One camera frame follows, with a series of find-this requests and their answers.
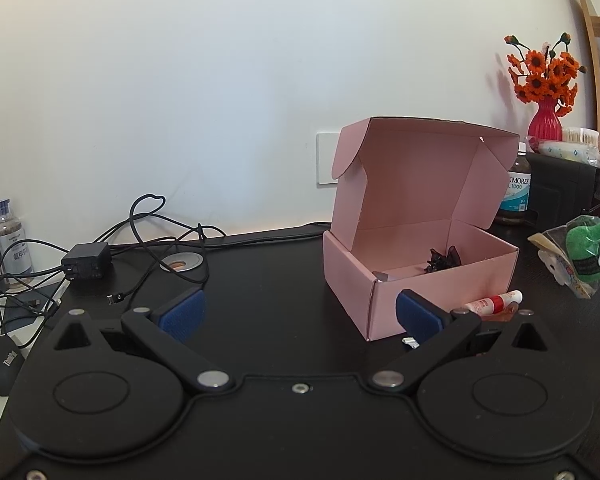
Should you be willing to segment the green frog toy bag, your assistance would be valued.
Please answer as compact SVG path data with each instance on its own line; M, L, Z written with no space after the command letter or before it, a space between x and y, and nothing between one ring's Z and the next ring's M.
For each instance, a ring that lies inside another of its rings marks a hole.
M548 272L574 296L591 299L600 288L600 218L582 214L563 226L535 233L528 241Z

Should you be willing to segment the white cream tube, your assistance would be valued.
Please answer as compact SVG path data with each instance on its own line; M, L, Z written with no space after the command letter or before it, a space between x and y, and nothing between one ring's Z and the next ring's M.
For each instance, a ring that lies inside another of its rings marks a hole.
M419 343L413 337L404 337L402 339L402 344L412 350L415 350L419 347Z

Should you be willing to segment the red white tube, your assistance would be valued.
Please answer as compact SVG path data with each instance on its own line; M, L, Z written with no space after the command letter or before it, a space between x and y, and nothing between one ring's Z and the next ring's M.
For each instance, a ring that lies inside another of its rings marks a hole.
M512 290L495 296L482 298L464 304L464 308L480 316L499 315L505 312L512 304L520 304L524 299L520 290Z

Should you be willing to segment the silver desk grommet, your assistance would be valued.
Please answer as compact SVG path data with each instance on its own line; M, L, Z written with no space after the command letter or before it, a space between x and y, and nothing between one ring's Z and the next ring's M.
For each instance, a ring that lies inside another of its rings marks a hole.
M176 252L161 259L160 266L165 271L184 273L198 269L204 263L204 257L198 252Z

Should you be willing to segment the red translucent hand-shaped comb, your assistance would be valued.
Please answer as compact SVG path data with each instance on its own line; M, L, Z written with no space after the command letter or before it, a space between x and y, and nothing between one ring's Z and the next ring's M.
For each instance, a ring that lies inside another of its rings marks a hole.
M504 310L497 314L483 316L482 320L483 320L483 322L506 323L506 322L510 321L516 313L517 313L517 311L515 309Z

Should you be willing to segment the black appliance cabinet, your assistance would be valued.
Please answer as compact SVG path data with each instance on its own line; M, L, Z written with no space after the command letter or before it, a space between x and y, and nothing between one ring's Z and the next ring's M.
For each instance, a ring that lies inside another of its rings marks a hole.
M524 221L545 231L581 214L600 217L600 168L546 155L526 156L531 168Z

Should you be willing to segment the clear wrapped packet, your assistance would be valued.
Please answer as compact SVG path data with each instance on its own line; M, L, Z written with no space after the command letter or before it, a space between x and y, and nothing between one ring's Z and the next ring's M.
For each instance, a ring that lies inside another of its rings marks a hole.
M568 162L600 166L600 151L590 144L541 140L535 151L541 155L568 160Z

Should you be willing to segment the black power adapter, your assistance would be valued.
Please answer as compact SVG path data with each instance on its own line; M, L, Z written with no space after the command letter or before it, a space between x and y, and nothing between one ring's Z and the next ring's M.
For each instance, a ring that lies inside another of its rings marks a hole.
M112 268L107 242L76 244L60 260L61 270L69 281L106 278Z

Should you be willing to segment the brown fish oil bottle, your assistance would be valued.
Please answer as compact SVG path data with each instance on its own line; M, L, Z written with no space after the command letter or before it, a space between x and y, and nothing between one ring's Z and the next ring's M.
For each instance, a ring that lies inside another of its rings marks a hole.
M518 154L508 170L508 185L495 219L501 222L521 222L526 216L531 188L531 166L527 159L527 145L518 143Z

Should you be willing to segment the cotton swab box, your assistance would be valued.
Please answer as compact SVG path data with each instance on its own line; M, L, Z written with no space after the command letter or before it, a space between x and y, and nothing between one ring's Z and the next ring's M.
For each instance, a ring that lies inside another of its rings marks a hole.
M597 148L600 144L600 134L589 128L564 127L562 128L562 140L567 143L585 144Z

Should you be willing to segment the pink cardboard box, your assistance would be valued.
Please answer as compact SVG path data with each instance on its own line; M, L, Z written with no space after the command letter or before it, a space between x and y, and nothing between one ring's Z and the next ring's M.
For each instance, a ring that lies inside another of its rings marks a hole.
M401 333L396 297L404 289L445 311L508 291L518 249L488 229L518 141L434 118L371 117L341 129L324 275L365 340ZM385 283L372 274L404 266L425 273Z

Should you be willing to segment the red ribbed vase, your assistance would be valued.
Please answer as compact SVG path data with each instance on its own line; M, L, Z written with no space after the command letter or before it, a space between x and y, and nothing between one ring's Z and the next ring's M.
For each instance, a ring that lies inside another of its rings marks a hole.
M543 141L562 141L562 124L556 114L557 101L545 98L538 103L538 110L531 119L527 140L537 153Z

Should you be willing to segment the small clear bottle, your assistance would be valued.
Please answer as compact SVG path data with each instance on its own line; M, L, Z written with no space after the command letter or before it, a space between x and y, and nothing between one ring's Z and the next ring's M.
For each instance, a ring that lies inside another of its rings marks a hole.
M30 275L33 270L22 222L12 213L10 200L0 200L0 271Z

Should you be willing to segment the orange flower bouquet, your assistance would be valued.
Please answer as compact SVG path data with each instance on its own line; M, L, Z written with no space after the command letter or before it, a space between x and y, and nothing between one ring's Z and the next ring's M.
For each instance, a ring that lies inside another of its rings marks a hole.
M541 49L528 47L514 35L503 40L516 50L507 55L516 98L524 104L548 105L557 117L570 114L579 91L577 78L588 71L570 52L570 33L563 32Z

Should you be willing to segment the white wall socket strip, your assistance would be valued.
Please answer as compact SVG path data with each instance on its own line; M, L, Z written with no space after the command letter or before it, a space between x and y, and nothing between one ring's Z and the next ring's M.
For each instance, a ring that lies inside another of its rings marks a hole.
M339 134L334 132L319 132L315 138L316 147L316 184L319 186L335 185L337 180L332 177Z

